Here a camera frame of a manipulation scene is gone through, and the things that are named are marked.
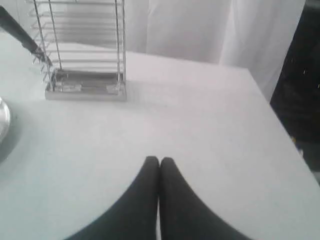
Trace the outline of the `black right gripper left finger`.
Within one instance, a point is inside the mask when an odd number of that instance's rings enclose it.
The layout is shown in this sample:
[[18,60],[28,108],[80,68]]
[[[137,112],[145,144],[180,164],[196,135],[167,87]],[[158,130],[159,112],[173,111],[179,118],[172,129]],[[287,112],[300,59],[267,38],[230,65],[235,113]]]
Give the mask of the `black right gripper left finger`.
[[155,240],[160,164],[146,157],[125,193],[100,217],[69,240]]

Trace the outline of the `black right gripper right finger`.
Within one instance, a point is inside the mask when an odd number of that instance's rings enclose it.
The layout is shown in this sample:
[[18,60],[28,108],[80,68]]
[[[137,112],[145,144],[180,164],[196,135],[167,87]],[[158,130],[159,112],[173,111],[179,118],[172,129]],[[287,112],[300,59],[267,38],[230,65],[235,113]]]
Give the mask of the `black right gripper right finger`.
[[159,215],[163,240],[249,239],[203,203],[170,157],[160,164]]

